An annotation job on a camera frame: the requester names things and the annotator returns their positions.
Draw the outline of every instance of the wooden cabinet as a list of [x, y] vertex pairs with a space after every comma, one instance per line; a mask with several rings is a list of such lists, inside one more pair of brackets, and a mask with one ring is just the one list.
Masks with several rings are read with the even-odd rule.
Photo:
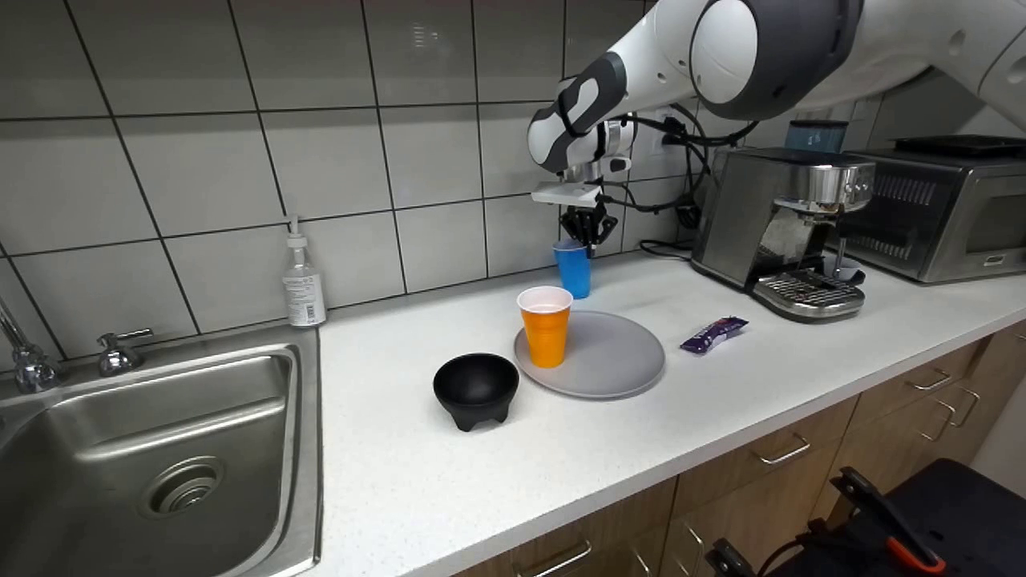
[[716, 538], [764, 561], [803, 531], [849, 413], [853, 401], [836, 404], [680, 475], [665, 573], [713, 573], [703, 557]]
[[975, 459], [1024, 377], [1026, 325], [1017, 325], [479, 564], [465, 577], [707, 577], [716, 538], [728, 538], [760, 564], [807, 518], [835, 509], [836, 489], [826, 478], [843, 465], [893, 489], [939, 454]]

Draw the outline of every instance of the orange cup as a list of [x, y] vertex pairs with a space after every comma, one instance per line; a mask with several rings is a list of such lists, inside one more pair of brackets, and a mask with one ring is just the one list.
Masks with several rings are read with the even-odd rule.
[[518, 295], [530, 360], [554, 368], [568, 360], [575, 295], [558, 284], [537, 284]]

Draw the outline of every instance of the black bowl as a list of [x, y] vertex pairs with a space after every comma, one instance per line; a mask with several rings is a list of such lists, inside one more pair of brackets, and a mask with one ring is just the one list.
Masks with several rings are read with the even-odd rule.
[[461, 432], [479, 424], [504, 424], [521, 371], [504, 357], [457, 357], [437, 371], [437, 399]]

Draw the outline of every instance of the soap dispenser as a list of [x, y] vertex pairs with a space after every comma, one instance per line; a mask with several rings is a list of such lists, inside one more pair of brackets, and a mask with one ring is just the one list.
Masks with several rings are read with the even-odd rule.
[[320, 271], [307, 264], [307, 236], [303, 236], [300, 218], [289, 220], [289, 251], [291, 251], [291, 266], [284, 276], [289, 325], [319, 327], [328, 316], [323, 284], [320, 284]]

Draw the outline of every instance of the microwave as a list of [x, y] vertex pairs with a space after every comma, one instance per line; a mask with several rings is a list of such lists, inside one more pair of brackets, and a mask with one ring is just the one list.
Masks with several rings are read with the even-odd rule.
[[1026, 158], [876, 155], [848, 220], [856, 260], [934, 284], [1026, 271]]

